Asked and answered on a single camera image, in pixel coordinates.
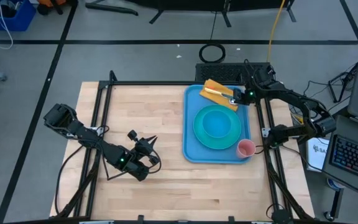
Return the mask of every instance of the blue tray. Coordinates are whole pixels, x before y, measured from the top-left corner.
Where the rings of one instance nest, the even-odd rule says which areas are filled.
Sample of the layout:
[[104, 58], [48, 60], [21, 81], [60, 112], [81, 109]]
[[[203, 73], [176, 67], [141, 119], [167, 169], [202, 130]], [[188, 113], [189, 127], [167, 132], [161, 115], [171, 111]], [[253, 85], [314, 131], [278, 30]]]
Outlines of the blue tray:
[[183, 107], [183, 155], [190, 162], [200, 163], [218, 163], [218, 164], [243, 164], [250, 160], [249, 158], [240, 159], [236, 156], [237, 144], [241, 139], [251, 139], [248, 106], [239, 105], [236, 114], [243, 125], [239, 140], [231, 147], [223, 150], [210, 149], [199, 142], [194, 134], [193, 120], [197, 112], [205, 106], [215, 105], [214, 102], [200, 95], [203, 89], [202, 85], [189, 86], [185, 91]]

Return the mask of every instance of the sponge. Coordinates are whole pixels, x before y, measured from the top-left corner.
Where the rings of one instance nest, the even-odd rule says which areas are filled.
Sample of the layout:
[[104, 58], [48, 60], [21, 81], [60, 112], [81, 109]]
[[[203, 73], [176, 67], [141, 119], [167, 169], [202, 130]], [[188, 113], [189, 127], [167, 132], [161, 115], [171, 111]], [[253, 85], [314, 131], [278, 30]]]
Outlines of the sponge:
[[228, 87], [225, 87], [225, 86], [217, 83], [216, 81], [214, 81], [212, 79], [209, 79], [209, 80], [205, 81], [204, 87], [200, 91], [200, 95], [205, 97], [205, 98], [207, 98], [207, 99], [209, 99], [209, 100], [212, 100], [213, 102], [215, 102], [215, 103], [217, 103], [219, 105], [223, 105], [223, 106], [225, 106], [225, 107], [227, 107], [229, 109], [237, 111], [238, 105], [231, 105], [229, 103], [229, 99], [227, 99], [226, 97], [219, 96], [219, 95], [214, 94], [214, 93], [208, 93], [207, 91], [205, 91], [205, 88], [210, 88], [212, 90], [219, 91], [221, 93], [224, 93], [224, 94], [227, 94], [227, 95], [230, 95], [230, 96], [233, 95], [233, 90], [231, 90]]

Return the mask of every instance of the yellow cable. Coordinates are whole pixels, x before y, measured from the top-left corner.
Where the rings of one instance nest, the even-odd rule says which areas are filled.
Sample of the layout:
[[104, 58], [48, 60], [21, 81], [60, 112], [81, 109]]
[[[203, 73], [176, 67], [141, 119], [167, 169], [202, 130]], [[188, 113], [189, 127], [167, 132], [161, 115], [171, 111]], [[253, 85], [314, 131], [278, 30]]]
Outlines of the yellow cable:
[[270, 40], [268, 42], [268, 52], [267, 52], [267, 60], [266, 60], [267, 62], [270, 62], [270, 53], [272, 52], [272, 41], [274, 36], [274, 30], [276, 29], [278, 18], [280, 18], [281, 11], [283, 10], [284, 2], [285, 0], [281, 2], [281, 6], [280, 9], [278, 10], [276, 20], [274, 21], [272, 32], [270, 33]]

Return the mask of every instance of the blue bin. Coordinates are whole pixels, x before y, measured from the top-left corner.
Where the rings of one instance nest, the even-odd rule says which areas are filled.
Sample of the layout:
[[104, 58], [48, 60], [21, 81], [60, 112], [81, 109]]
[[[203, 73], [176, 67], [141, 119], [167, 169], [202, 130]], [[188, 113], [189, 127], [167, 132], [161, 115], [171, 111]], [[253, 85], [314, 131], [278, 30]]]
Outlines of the blue bin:
[[[20, 0], [12, 0], [14, 4], [16, 4], [19, 1]], [[20, 6], [19, 10], [16, 12], [15, 17], [13, 18], [4, 17], [4, 21], [9, 31], [26, 31], [31, 23], [32, 18], [34, 18], [34, 15], [35, 15], [35, 7], [30, 3], [29, 0], [23, 0], [23, 3]]]

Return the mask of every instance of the floor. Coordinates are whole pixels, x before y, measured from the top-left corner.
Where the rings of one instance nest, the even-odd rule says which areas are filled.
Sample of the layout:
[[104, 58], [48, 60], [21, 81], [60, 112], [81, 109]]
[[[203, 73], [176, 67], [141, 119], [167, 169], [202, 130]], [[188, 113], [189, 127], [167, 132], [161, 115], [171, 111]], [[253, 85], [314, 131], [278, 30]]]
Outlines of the floor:
[[[61, 16], [37, 14], [27, 32], [12, 34], [11, 50], [0, 50], [0, 72], [8, 76], [0, 82], [0, 205], [19, 153], [28, 150], [5, 222], [48, 217], [67, 141], [45, 128], [42, 117], [55, 103], [75, 107], [81, 82], [107, 80], [110, 70], [119, 80], [194, 80], [198, 51], [212, 30], [212, 39], [227, 40], [224, 62], [264, 62], [277, 13], [230, 12], [232, 27], [227, 28], [220, 14], [214, 24], [211, 12], [164, 12], [150, 25], [155, 9], [124, 1], [108, 4], [130, 7], [139, 16], [95, 11], [80, 2]], [[358, 1], [296, 0], [292, 10], [297, 22], [283, 11], [271, 58], [287, 88], [303, 92], [308, 80], [327, 83], [358, 61]], [[7, 39], [0, 32], [0, 44], [8, 44]], [[204, 55], [212, 60], [220, 52], [206, 49]], [[306, 94], [323, 88], [311, 84]], [[314, 98], [335, 106], [328, 89]], [[316, 217], [323, 219], [334, 192], [322, 175], [305, 173]], [[337, 221], [358, 223], [357, 193], [346, 190]]]

